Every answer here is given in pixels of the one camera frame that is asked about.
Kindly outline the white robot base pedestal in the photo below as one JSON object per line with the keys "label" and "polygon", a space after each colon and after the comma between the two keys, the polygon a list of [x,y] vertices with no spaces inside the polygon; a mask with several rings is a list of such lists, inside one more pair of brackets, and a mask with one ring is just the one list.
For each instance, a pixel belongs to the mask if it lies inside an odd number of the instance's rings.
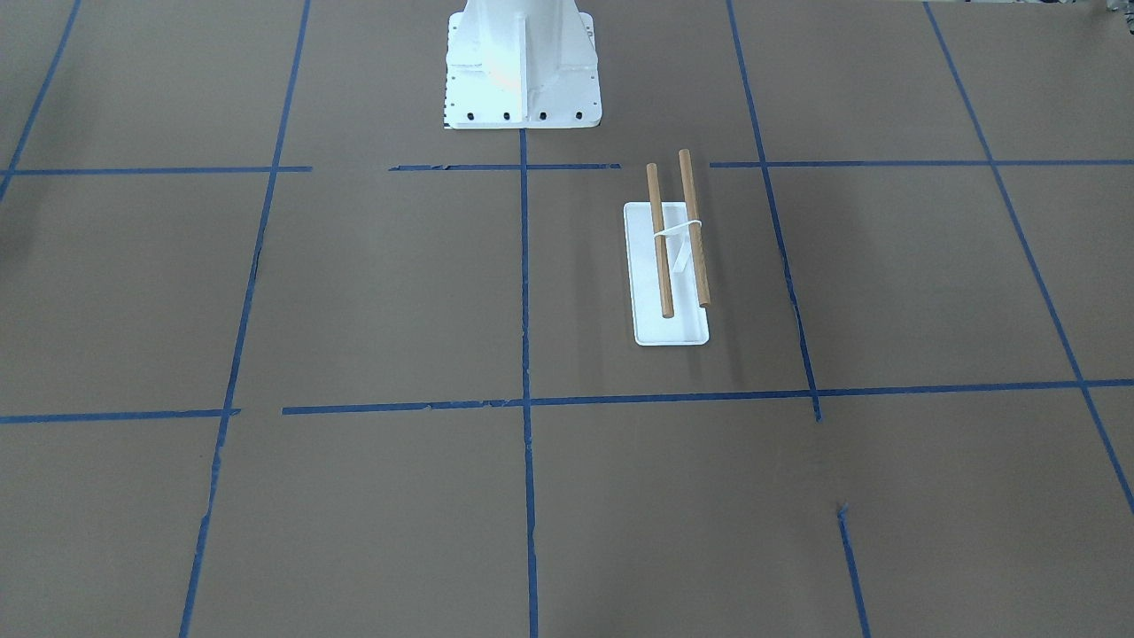
{"label": "white robot base pedestal", "polygon": [[575,1],[469,1],[447,36],[446,128],[600,126],[596,33]]}

